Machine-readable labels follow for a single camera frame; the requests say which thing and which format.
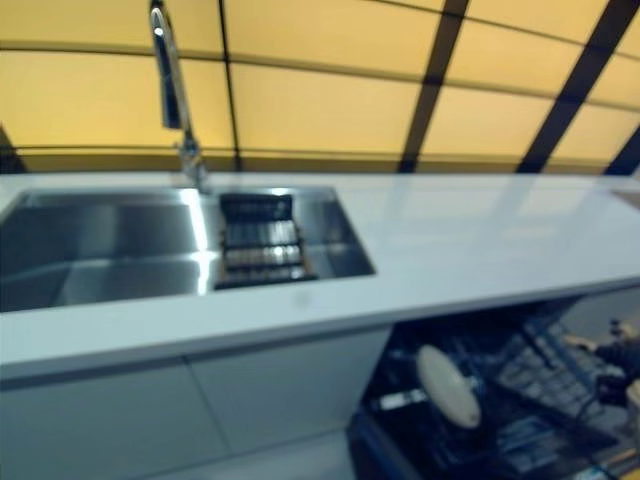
cabinet door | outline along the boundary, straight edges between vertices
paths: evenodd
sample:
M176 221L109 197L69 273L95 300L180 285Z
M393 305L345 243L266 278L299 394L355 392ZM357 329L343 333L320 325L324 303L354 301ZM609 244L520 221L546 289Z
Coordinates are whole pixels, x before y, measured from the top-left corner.
M218 457L182 363L2 392L3 480L111 480Z
M346 427L389 330L191 357L232 452Z

dark vertical stripe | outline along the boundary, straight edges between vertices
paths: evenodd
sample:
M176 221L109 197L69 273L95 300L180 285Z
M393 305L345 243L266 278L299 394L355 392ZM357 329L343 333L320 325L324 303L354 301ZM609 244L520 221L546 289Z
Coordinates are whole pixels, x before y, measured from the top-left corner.
M0 173L26 173L27 168L0 125Z
M618 156L604 171L605 175L631 175L640 167L640 127L636 128Z
M220 9L220 31L222 34L222 60L224 61L225 76L227 78L227 92L229 94L229 114L231 116L231 134L233 136L233 163L237 172L242 171L242 158L238 143L238 123L236 122L236 107L233 101L233 87L231 85L231 60L229 58L229 39L227 37L227 19L224 11L224 0L218 0Z
M458 39L468 3L468 0L447 0L444 5L433 49L422 79L422 88L418 95L407 141L398 164L399 173L411 173L416 169L418 155L433 116L440 87L444 82L444 76L447 73L453 47Z
M538 173L544 168L631 23L638 3L638 0L609 0L516 172Z

faucet spout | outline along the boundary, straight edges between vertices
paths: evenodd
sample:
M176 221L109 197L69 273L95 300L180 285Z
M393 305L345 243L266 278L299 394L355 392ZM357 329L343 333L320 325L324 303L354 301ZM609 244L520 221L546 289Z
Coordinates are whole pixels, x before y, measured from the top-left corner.
M207 170L202 160L200 145L193 134L187 96L178 61L178 49L169 13L163 0L151 0L149 19L160 73L162 124L167 128L182 130L182 143L178 145L178 156L182 163L182 170L198 191L203 193Z

wall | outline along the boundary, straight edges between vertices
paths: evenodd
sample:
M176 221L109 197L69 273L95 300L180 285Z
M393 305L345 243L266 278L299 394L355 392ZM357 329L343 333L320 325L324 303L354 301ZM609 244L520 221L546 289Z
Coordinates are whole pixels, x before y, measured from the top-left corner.
M629 174L640 161L635 0L167 5L216 169ZM0 4L0 120L29 169L178 168L147 6Z

dish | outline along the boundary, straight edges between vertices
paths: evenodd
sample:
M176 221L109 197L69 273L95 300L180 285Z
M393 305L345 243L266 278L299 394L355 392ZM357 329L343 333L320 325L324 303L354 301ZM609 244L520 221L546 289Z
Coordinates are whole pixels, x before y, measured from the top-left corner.
M442 350L423 345L416 356L418 378L433 404L454 425L473 429L480 425L480 404L467 379Z

